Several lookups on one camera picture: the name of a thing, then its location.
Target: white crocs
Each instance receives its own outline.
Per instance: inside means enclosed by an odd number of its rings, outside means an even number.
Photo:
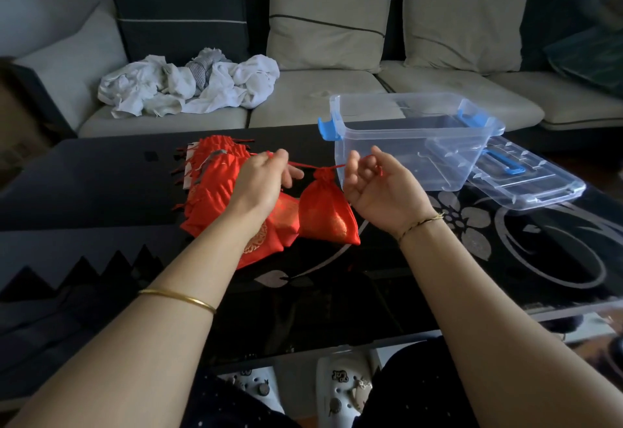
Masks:
[[[260,400],[271,410],[284,413],[276,386],[275,369],[272,367],[223,374],[219,377]]]
[[[318,360],[316,406],[318,428],[351,428],[372,389],[370,365],[362,353]]]

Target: person's left hand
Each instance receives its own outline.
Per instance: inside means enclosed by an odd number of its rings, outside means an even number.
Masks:
[[[251,219],[257,232],[275,208],[281,187],[291,188],[292,179],[302,179],[303,171],[288,165],[288,152],[277,150],[272,157],[262,152],[247,159],[238,178],[227,210]]]

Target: pile of clothes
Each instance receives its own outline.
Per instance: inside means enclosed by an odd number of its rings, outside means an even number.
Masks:
[[[245,142],[249,141],[212,135],[185,149],[184,180],[189,182],[189,192],[186,203],[178,205],[186,216],[181,225],[183,230],[197,237],[225,210],[240,168],[251,157]],[[359,245],[357,221],[335,183],[336,167],[292,165],[315,169],[316,180],[304,189],[300,198],[279,194],[275,208],[247,243],[238,269],[283,251],[299,236]]]
[[[97,97],[111,105],[115,118],[210,113],[232,106],[253,109],[266,101],[279,78],[279,67],[256,55],[236,64],[219,49],[203,49],[184,67],[147,56],[100,81]]]

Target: striped gray cloth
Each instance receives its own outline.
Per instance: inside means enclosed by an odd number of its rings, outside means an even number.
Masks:
[[[186,64],[195,79],[196,89],[195,96],[198,96],[204,88],[206,88],[210,75],[212,74],[212,65],[216,62],[231,62],[220,49],[211,49],[206,47],[194,59]]]

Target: clear plastic container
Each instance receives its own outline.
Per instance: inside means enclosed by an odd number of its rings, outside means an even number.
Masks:
[[[425,190],[460,190],[489,138],[505,127],[452,93],[334,95],[330,111],[331,120],[319,120],[318,128],[324,139],[335,141],[336,164],[344,164],[350,150],[363,157],[377,145],[413,172]],[[345,124],[362,116],[396,119]],[[342,183],[344,170],[338,175]]]
[[[567,202],[586,189],[575,175],[503,137],[488,141],[469,181],[511,210]]]

